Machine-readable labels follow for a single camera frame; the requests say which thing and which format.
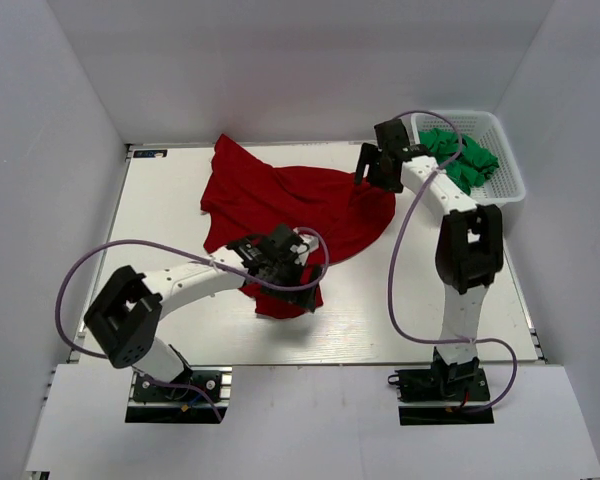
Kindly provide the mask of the red t-shirt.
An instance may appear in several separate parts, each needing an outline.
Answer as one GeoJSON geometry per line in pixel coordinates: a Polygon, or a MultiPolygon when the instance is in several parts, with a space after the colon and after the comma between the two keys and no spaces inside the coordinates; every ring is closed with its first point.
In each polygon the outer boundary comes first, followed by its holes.
{"type": "Polygon", "coordinates": [[[372,245],[395,215],[396,199],[354,175],[334,169],[273,167],[220,135],[212,174],[200,200],[211,216],[204,249],[212,253],[249,234],[269,234],[285,224],[309,227],[325,240],[332,265],[372,245]]]}

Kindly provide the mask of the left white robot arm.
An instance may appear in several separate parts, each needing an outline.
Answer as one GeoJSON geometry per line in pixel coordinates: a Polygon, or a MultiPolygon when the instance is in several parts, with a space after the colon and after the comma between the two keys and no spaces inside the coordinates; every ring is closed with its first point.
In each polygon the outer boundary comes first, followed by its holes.
{"type": "Polygon", "coordinates": [[[131,367],[156,382],[168,398],[191,387],[189,365],[156,332],[161,320],[201,299],[249,285],[302,311],[314,311],[326,269],[309,265],[324,250],[311,229],[281,227],[269,236],[247,236],[206,256],[191,254],[186,263],[153,272],[131,266],[117,269],[89,306],[84,323],[116,369],[131,367]]]}

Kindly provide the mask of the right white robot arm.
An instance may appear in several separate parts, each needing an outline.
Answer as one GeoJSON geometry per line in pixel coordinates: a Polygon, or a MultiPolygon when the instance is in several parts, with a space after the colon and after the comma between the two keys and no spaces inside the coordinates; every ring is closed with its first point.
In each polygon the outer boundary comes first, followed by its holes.
{"type": "Polygon", "coordinates": [[[452,399],[478,367],[476,346],[482,304],[503,267],[502,214],[464,193],[422,146],[383,149],[364,143],[354,182],[392,193],[408,189],[440,222],[435,267],[444,285],[444,310],[431,374],[433,390],[452,399]]]}

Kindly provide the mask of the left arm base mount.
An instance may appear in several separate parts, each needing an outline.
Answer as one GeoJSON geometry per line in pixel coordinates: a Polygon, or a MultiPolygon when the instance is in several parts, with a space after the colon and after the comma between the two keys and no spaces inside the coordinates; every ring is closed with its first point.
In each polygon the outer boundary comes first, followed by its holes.
{"type": "Polygon", "coordinates": [[[125,422],[174,425],[221,423],[230,400],[230,367],[193,369],[175,383],[189,385],[189,388],[155,385],[146,376],[134,373],[125,422]]]}

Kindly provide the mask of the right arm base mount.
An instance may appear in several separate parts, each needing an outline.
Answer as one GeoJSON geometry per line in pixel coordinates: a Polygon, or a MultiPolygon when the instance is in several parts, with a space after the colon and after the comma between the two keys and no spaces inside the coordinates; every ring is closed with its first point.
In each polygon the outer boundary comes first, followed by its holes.
{"type": "Polygon", "coordinates": [[[478,358],[448,365],[435,352],[427,368],[399,369],[387,377],[398,393],[402,426],[488,425],[494,422],[478,358]]]}

